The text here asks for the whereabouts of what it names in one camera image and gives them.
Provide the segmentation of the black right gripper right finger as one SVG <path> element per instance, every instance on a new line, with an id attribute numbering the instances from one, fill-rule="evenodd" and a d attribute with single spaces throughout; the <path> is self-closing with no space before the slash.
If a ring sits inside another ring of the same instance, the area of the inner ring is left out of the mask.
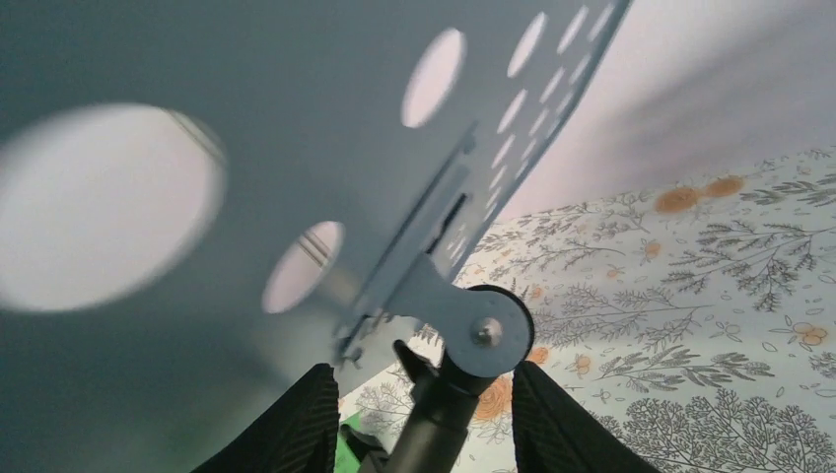
<path id="1" fill-rule="evenodd" d="M 520 473 L 657 473 L 537 364 L 514 370 L 513 436 Z"/>

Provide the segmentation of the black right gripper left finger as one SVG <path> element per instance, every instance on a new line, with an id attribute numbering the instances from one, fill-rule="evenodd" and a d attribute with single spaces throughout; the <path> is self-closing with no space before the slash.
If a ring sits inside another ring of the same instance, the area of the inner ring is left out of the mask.
<path id="1" fill-rule="evenodd" d="M 334 368 L 317 364 L 194 473 L 331 473 L 340 414 Z"/>

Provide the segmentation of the green sheet music page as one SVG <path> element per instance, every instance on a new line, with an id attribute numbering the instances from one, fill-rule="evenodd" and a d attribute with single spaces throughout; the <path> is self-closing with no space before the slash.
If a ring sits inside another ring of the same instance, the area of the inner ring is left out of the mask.
<path id="1" fill-rule="evenodd" d="M 347 425 L 355 430 L 360 430 L 361 414 L 359 412 L 347 417 L 340 422 L 340 426 Z M 348 446 L 344 436 L 338 432 L 335 450 L 334 473 L 358 473 L 360 461 Z"/>

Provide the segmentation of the light blue music stand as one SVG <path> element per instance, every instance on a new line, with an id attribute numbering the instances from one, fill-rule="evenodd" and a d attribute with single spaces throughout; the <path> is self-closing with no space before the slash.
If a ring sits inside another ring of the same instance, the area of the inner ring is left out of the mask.
<path id="1" fill-rule="evenodd" d="M 193 472 L 317 364 L 424 324 L 443 368 L 366 472 L 448 472 L 533 342 L 454 284 L 627 1 L 5 1 L 1 468 Z"/>

